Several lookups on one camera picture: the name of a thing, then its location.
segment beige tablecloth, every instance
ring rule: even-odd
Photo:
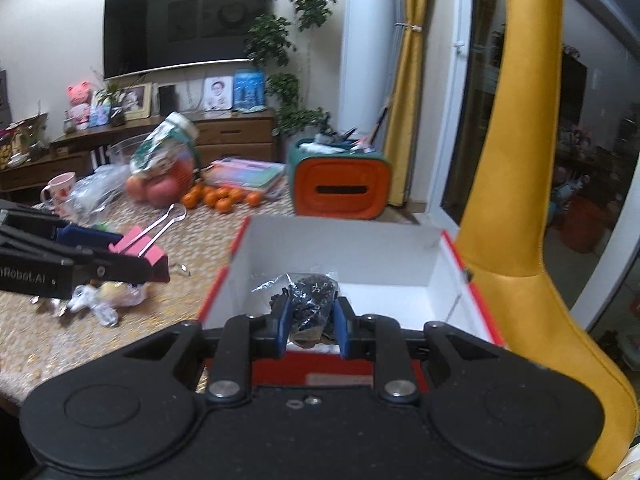
[[[108,223],[118,232],[145,227],[162,212],[121,199]],[[289,197],[250,209],[242,204],[221,215],[205,206],[189,211],[158,244],[170,264],[184,264],[191,277],[172,276],[167,285],[151,285],[140,306],[120,309],[120,325],[103,328],[86,312],[63,325],[49,312],[39,312],[30,297],[0,292],[0,397],[20,405],[41,382],[107,352],[127,345],[183,319],[193,319],[202,306],[228,247],[249,214],[293,214]]]

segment sliding glass door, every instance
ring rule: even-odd
[[[457,60],[451,75],[457,81],[450,82],[452,92],[462,90],[449,98],[458,108],[449,110],[441,132],[428,210],[453,235],[486,138],[507,32],[504,0],[472,0],[470,16],[468,56]],[[587,328],[640,239],[640,60],[577,0],[564,0],[563,43],[544,257],[565,303]]]

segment mug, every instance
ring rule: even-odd
[[[65,214],[65,202],[69,193],[76,185],[76,174],[73,171],[55,176],[40,192],[40,200],[47,209],[55,211],[58,215]],[[48,201],[46,194],[49,193],[51,200]]]

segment red and white box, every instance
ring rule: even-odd
[[[446,232],[296,216],[245,220],[231,246],[230,262],[220,270],[198,316],[203,327],[222,327],[240,314],[268,313],[268,297],[251,291],[289,272],[331,272],[357,316],[381,314],[413,330],[428,321],[444,321],[493,344],[503,343],[477,287],[466,282]],[[284,359],[254,363],[254,382],[366,382],[370,363],[345,361],[337,352],[325,345],[302,351],[290,343]]]

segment yellow giraffe chair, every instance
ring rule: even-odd
[[[456,245],[508,347],[588,386],[604,430],[588,462],[611,475],[638,417],[626,377],[571,318],[542,259],[558,124],[562,0],[506,0],[498,89]]]

